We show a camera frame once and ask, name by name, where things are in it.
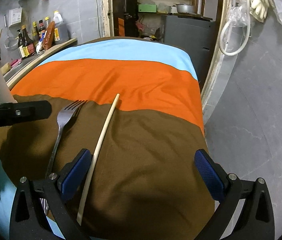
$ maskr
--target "green box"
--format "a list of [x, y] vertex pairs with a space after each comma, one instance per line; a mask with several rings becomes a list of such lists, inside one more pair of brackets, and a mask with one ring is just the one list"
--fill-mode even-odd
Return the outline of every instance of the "green box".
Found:
[[156, 4], [139, 4], [139, 12], [156, 12]]

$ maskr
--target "gray cabinet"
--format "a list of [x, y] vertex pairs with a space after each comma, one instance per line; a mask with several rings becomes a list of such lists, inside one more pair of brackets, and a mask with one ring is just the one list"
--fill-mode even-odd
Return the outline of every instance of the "gray cabinet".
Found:
[[214, 28], [215, 22], [174, 15], [163, 16], [162, 42], [187, 52], [197, 76], [200, 77], [202, 69], [210, 67], [209, 54], [215, 46], [211, 42]]

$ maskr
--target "fork tines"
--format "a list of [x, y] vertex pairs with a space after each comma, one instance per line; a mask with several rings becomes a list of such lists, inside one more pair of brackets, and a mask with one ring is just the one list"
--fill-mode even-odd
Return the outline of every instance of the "fork tines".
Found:
[[86, 100], [86, 101], [84, 101], [84, 100], [76, 100], [76, 101], [72, 102], [71, 104], [69, 104], [68, 106], [66, 106], [66, 107], [64, 108], [64, 110], [75, 110], [75, 109], [77, 109], [80, 105], [83, 105], [83, 104], [85, 104], [86, 102], [87, 102], [87, 100]]

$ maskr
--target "white hose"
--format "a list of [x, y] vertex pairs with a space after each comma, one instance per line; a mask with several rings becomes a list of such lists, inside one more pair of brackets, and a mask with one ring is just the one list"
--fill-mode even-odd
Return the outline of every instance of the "white hose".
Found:
[[224, 38], [224, 34], [225, 34], [225, 31], [227, 30], [227, 28], [230, 26], [230, 22], [226, 22], [226, 24], [224, 25], [222, 31], [221, 31], [221, 34], [220, 34], [220, 37], [219, 37], [219, 47], [220, 47], [220, 51], [226, 55], [226, 56], [234, 56], [238, 53], [240, 53], [245, 45], [247, 44], [247, 41], [249, 39], [249, 36], [250, 36], [250, 30], [251, 30], [251, 20], [250, 20], [250, 0], [246, 0], [246, 9], [247, 9], [247, 12], [246, 12], [246, 16], [247, 16], [247, 28], [246, 28], [246, 34], [245, 34], [245, 38], [244, 38], [244, 41], [241, 45], [241, 47], [239, 47], [238, 50], [236, 51], [233, 51], [233, 52], [226, 52], [225, 51], [225, 48], [224, 48], [224, 45], [222, 44], [223, 42], [223, 38]]

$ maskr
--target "metal fork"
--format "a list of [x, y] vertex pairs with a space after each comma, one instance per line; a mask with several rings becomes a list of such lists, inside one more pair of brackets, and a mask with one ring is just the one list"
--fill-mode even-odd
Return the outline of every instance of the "metal fork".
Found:
[[[63, 132], [63, 128], [64, 126], [70, 121], [70, 119], [73, 117], [75, 111], [82, 106], [84, 103], [86, 103], [86, 101], [82, 101], [82, 100], [76, 100], [74, 102], [72, 102], [71, 104], [69, 104], [68, 106], [63, 107], [60, 112], [58, 113], [58, 117], [57, 117], [57, 122], [59, 125], [59, 132], [58, 132], [58, 137], [57, 137], [57, 141], [56, 144], [54, 144], [54, 148], [49, 160], [49, 164], [48, 164], [48, 168], [45, 174], [45, 178], [47, 179], [48, 176], [53, 178], [55, 174], [51, 174], [52, 172], [52, 167], [53, 167], [53, 163], [54, 163], [54, 158], [56, 156], [57, 153], [57, 149], [58, 149], [58, 145], [62, 136], [62, 132]], [[41, 205], [42, 208], [44, 210], [45, 215], [48, 214], [49, 211], [49, 205], [46, 199], [44, 198], [40, 198], [41, 201]]]

